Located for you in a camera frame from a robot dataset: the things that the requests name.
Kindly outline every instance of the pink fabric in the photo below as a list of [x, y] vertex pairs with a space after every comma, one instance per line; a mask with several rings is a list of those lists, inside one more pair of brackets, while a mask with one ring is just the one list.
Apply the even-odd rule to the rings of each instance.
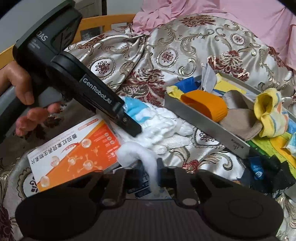
[[144, 0], [142, 11], [133, 20], [133, 30], [149, 34], [161, 24], [194, 13], [244, 25], [296, 69], [296, 17], [278, 0]]

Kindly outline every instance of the wooden bed frame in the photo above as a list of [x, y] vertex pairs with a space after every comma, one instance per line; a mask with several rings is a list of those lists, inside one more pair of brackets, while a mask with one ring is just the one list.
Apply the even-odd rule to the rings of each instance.
[[[103, 32], [111, 30], [111, 25], [116, 23], [131, 23], [135, 14], [121, 14], [121, 15], [105, 15], [91, 18], [83, 18], [78, 26], [78, 30], [74, 37], [72, 43], [77, 43], [81, 41], [80, 31], [95, 28], [95, 27], [103, 27]], [[4, 50], [0, 53], [0, 69], [5, 65], [13, 61], [12, 56], [12, 48], [13, 45], [8, 49]]]

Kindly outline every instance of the human hand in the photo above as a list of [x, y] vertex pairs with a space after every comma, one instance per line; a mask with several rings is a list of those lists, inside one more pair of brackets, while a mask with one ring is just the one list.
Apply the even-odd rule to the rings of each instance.
[[[0, 70], [0, 95], [10, 85], [15, 86], [15, 94], [25, 105], [34, 103], [31, 77], [17, 62], [13, 61]], [[50, 113], [58, 113], [59, 103], [49, 105], [47, 108], [36, 107], [28, 111], [26, 116], [21, 116], [16, 121], [15, 133], [18, 136], [26, 135], [36, 128], [37, 124], [44, 122]]]

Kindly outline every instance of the blue tag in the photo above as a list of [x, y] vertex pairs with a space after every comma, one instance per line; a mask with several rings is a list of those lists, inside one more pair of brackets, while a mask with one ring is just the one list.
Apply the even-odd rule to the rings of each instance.
[[136, 122], [143, 123], [146, 120], [150, 119], [148, 116], [144, 116], [142, 119], [137, 120], [136, 115], [143, 109], [148, 108], [147, 105], [145, 105], [144, 102], [134, 99], [131, 97], [125, 97], [124, 98], [124, 111], [127, 113], [130, 117], [132, 117]]
[[197, 90], [200, 87], [201, 79], [199, 78], [199, 76], [189, 77], [177, 82], [174, 85], [177, 86], [178, 89], [183, 91], [184, 93], [188, 93], [190, 91]]
[[254, 179], [262, 180], [264, 178], [263, 177], [264, 170], [262, 168], [261, 158], [259, 156], [256, 156], [256, 157], [249, 157], [248, 159], [250, 161], [251, 169], [255, 174]]
[[296, 123], [289, 118], [289, 124], [287, 132], [294, 134], [296, 132]]

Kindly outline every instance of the orange silicone object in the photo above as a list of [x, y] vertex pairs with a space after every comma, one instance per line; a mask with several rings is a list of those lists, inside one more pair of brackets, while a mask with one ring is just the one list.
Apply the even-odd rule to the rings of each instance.
[[202, 90], [194, 90], [181, 95], [181, 101], [214, 122], [219, 122], [227, 116], [228, 110], [224, 100]]

